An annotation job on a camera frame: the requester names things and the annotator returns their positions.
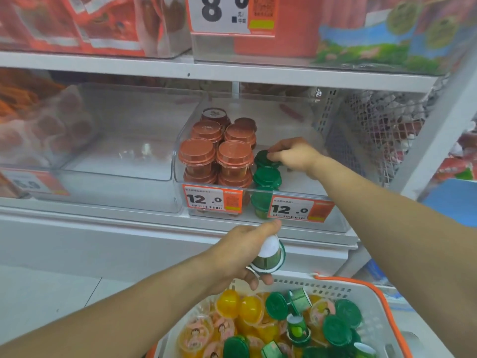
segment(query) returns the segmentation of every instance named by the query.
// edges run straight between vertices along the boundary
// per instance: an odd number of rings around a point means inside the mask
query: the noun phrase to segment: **price tag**
[[[279,0],[187,0],[192,34],[275,35]]]
[[[333,207],[331,201],[273,195],[268,217],[325,222]]]
[[[62,196],[70,195],[49,172],[2,168],[0,173],[22,191]]]
[[[183,185],[188,207],[192,209],[242,212],[242,194],[238,189]]]

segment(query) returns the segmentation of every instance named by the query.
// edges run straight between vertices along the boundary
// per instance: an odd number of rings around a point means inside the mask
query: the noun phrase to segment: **store shelf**
[[[238,63],[194,63],[194,59],[190,54],[184,54],[175,59],[132,59],[1,51],[0,66],[166,78],[411,92],[428,92],[436,81],[436,77],[422,75],[287,68]]]

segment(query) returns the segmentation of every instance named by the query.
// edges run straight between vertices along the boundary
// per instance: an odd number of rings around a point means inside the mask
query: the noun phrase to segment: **clear plastic bin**
[[[196,3],[189,19],[203,61],[442,74],[477,34],[477,0]],[[220,19],[207,22],[199,6]]]
[[[247,95],[241,94],[237,99],[236,95],[230,93],[209,93],[208,98],[205,99],[196,111],[191,116],[191,118],[186,123],[183,128],[181,135],[177,141],[177,145],[183,141],[190,138],[190,133],[192,131],[192,126],[200,120],[201,111],[205,108],[222,108],[227,111],[228,116],[232,123],[242,117],[248,117],[253,119],[256,122],[257,126],[257,147],[254,149],[253,153],[256,155],[260,150],[268,149],[270,146],[278,142],[280,139],[291,138],[296,136],[303,136],[310,142],[315,148],[326,153],[324,147],[324,140],[321,133],[317,132],[313,125],[316,122],[317,116],[315,116],[314,111],[316,108],[315,99],[306,99],[306,98],[293,98],[293,97],[275,97],[275,96],[258,96],[258,95]],[[318,182],[311,180],[307,177],[306,174],[296,171],[291,171],[285,166],[278,167],[278,171],[281,174],[282,183],[278,188],[279,190],[275,191],[259,191],[256,189],[256,186],[253,184],[249,188],[240,188],[234,187],[232,184],[227,186],[219,185],[208,185],[208,184],[196,184],[184,181],[184,171],[185,165],[181,163],[176,156],[174,161],[174,178],[179,184],[179,193],[182,196],[182,201],[185,207],[188,208],[190,215],[195,216],[205,216],[205,217],[214,217],[218,219],[233,219],[237,222],[255,222],[261,223],[264,220],[258,217],[256,214],[255,207],[253,203],[248,203],[250,196],[252,202],[254,201],[254,193],[269,194],[271,201],[272,195],[284,197],[284,198],[295,198],[295,203],[299,200],[305,201],[304,203],[309,203],[310,200],[324,201],[323,203],[328,205],[328,212],[323,213],[327,215],[323,218],[322,222],[311,222],[309,219],[283,219],[283,225],[285,226],[295,226],[298,228],[309,228],[309,229],[320,229],[328,230],[335,232],[346,232],[349,229],[349,225],[346,219],[343,217],[342,213],[338,210],[336,206],[330,206],[332,202],[329,201],[329,198],[323,188],[323,186]],[[255,173],[256,166],[252,167],[252,173]],[[192,197],[186,195],[188,194],[184,190],[184,186],[197,186],[200,187],[217,187],[225,188],[233,191],[243,191],[242,195],[242,211],[238,213],[234,210],[227,209],[226,211],[217,211],[213,210],[215,207],[210,205],[211,208],[208,209],[196,209],[191,208],[193,204],[191,198],[194,199],[194,203],[197,201],[195,195],[192,194]],[[268,215],[270,202],[267,205],[265,210],[265,216]]]
[[[171,58],[191,47],[185,0],[0,0],[0,8],[3,49]]]
[[[37,199],[178,212],[182,204],[172,180],[175,143],[203,98],[202,92],[188,90],[99,84],[68,87],[47,106],[38,106],[37,117],[0,125],[0,171],[14,183],[17,177],[19,183],[29,182],[22,180],[28,178],[25,173],[34,174],[38,179],[30,182],[41,188],[26,190]],[[76,105],[76,113],[58,112],[62,103],[69,109]],[[68,126],[78,116],[90,123],[90,133],[77,144],[69,138],[74,145],[60,154],[54,154],[48,144],[37,143],[31,134],[38,120],[54,118],[43,125],[48,130],[55,127],[57,134],[44,140],[64,140],[71,136]],[[5,132],[14,126],[20,133],[20,146],[12,148],[10,134]]]

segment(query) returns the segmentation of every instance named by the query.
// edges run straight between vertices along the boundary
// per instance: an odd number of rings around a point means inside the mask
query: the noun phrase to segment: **floor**
[[[130,285],[0,265],[0,344]],[[411,332],[405,337],[414,347],[415,358],[453,357],[417,313],[398,310],[393,313],[399,328]]]

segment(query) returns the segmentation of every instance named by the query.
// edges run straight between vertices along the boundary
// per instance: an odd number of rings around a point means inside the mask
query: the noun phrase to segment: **brown lid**
[[[210,121],[216,121],[223,126],[228,126],[230,124],[229,116],[225,109],[222,108],[206,108],[202,112],[201,119],[206,119]]]
[[[222,186],[230,186],[230,187],[241,187],[241,188],[246,188],[250,187],[252,184],[253,177],[252,177],[252,172],[249,170],[247,171],[247,174],[243,179],[236,179],[236,180],[231,180],[226,178],[222,173],[218,174],[218,184]]]
[[[212,183],[212,184],[214,184],[214,183],[217,182],[217,171],[212,169],[212,172],[208,176],[205,176],[205,177],[189,176],[187,171],[185,171],[184,172],[184,181],[185,182],[190,182],[190,183],[202,183],[202,184]]]
[[[257,131],[257,124],[252,118],[247,118],[247,117],[238,118],[235,120],[234,124],[246,129],[252,129],[254,132]]]
[[[241,141],[226,141],[218,147],[217,162],[231,168],[251,166],[253,164],[252,147]]]
[[[178,158],[188,166],[206,165],[215,157],[214,145],[204,138],[190,138],[181,143]]]
[[[222,126],[215,121],[201,120],[192,126],[190,135],[205,138],[214,143],[222,139]]]
[[[257,142],[257,137],[253,129],[244,128],[242,126],[232,124],[225,130],[226,141],[242,141],[253,145]]]

